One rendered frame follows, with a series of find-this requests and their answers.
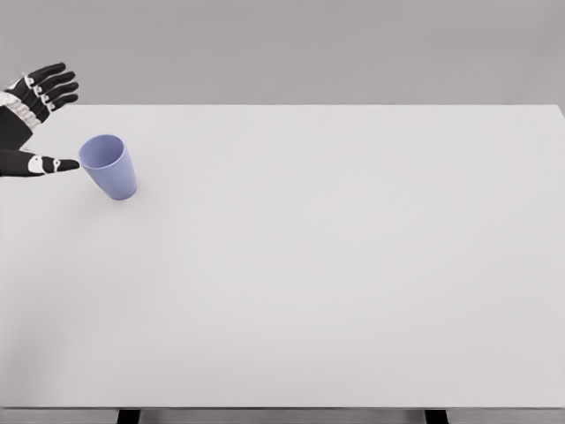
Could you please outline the lavender plastic cup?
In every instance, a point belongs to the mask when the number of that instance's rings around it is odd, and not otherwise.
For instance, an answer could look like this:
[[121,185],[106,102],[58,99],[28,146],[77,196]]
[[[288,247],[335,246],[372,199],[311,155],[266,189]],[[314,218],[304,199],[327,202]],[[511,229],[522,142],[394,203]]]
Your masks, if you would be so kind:
[[137,179],[129,151],[116,135],[102,134],[79,149],[79,162],[88,176],[111,199],[123,201],[137,191]]

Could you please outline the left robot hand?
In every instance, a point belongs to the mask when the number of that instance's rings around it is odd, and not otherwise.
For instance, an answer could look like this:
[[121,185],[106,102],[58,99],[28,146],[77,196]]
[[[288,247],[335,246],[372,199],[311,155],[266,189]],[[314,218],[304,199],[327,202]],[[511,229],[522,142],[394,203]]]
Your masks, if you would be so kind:
[[75,78],[59,62],[24,73],[0,89],[0,178],[36,178],[80,168],[76,160],[24,149],[40,125],[79,99]]

